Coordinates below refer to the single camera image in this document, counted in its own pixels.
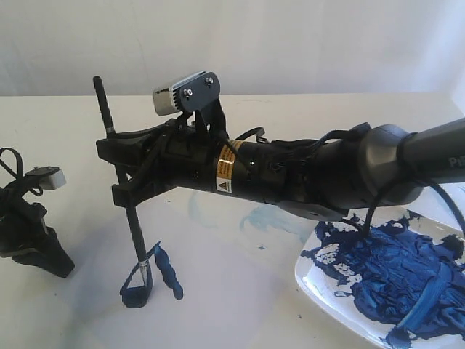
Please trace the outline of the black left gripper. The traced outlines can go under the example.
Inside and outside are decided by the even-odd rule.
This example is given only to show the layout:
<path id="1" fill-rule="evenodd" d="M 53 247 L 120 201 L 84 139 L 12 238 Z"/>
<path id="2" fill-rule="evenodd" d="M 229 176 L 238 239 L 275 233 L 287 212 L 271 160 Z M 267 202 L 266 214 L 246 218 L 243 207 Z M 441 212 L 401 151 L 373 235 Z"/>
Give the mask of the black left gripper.
<path id="1" fill-rule="evenodd" d="M 44 222 L 47 210 L 23 198 L 18 181 L 1 188 L 1 257 L 67 278 L 75 268 L 54 232 Z"/>

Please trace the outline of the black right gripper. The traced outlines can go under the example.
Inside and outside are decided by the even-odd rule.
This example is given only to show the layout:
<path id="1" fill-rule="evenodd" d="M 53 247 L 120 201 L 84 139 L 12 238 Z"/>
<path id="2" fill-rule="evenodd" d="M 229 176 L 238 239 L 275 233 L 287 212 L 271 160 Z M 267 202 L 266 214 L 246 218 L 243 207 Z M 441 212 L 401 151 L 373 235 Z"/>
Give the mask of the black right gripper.
<path id="1" fill-rule="evenodd" d="M 179 124 L 176 119 L 149 129 L 116 133 L 96 142 L 100 159 L 121 167 L 137 206 L 174 188 L 275 204 L 280 174 L 270 167 L 274 148 L 255 127 L 231 139 L 224 130 Z M 117 184 L 112 185 L 113 203 Z"/>

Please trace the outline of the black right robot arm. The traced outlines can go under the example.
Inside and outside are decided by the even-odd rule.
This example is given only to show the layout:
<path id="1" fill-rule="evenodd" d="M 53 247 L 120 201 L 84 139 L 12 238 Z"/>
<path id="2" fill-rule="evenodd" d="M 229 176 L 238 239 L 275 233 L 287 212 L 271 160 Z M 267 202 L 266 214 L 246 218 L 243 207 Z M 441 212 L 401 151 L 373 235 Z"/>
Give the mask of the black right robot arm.
<path id="1" fill-rule="evenodd" d="M 98 156 L 129 176 L 117 206 L 175 187 L 272 204 L 309 219 L 337 220 L 373 203 L 416 200 L 429 181 L 464 180 L 464 120 L 406 132 L 394 125 L 334 130 L 318 140 L 253 143 L 180 116 L 98 140 Z"/>

